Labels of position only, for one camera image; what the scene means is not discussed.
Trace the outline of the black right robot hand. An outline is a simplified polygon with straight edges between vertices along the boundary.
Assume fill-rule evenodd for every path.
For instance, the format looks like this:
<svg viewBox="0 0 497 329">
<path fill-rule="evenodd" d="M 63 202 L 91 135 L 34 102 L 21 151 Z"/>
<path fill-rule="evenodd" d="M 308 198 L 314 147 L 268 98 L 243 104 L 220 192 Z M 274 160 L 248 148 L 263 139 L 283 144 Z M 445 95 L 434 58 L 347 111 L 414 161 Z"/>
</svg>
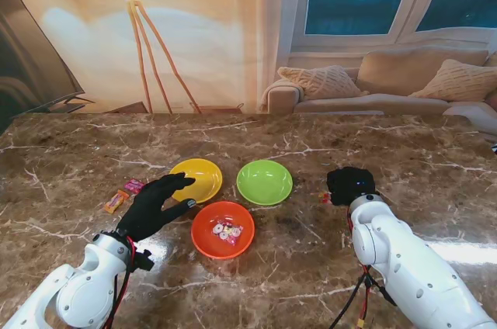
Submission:
<svg viewBox="0 0 497 329">
<path fill-rule="evenodd" d="M 326 184 L 334 206 L 349 206 L 361 196 L 377 194 L 374 176 L 362 168 L 344 167 L 330 171 Z"/>
</svg>

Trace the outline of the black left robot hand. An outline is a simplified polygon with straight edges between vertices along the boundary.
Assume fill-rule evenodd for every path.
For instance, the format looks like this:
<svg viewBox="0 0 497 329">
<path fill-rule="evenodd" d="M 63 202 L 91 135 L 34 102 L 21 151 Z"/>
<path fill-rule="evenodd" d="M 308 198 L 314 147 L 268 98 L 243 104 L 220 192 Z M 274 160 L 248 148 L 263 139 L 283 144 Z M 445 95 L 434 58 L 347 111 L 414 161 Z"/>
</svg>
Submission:
<svg viewBox="0 0 497 329">
<path fill-rule="evenodd" d="M 179 190 L 192 185 L 196 179 L 186 177 L 184 172 L 170 174 L 149 182 L 135 196 L 129 210 L 116 226 L 116 232 L 133 242 L 142 241 L 157 232 L 166 224 L 181 217 L 196 205 L 194 199 L 182 202 L 163 210 L 165 201 Z"/>
</svg>

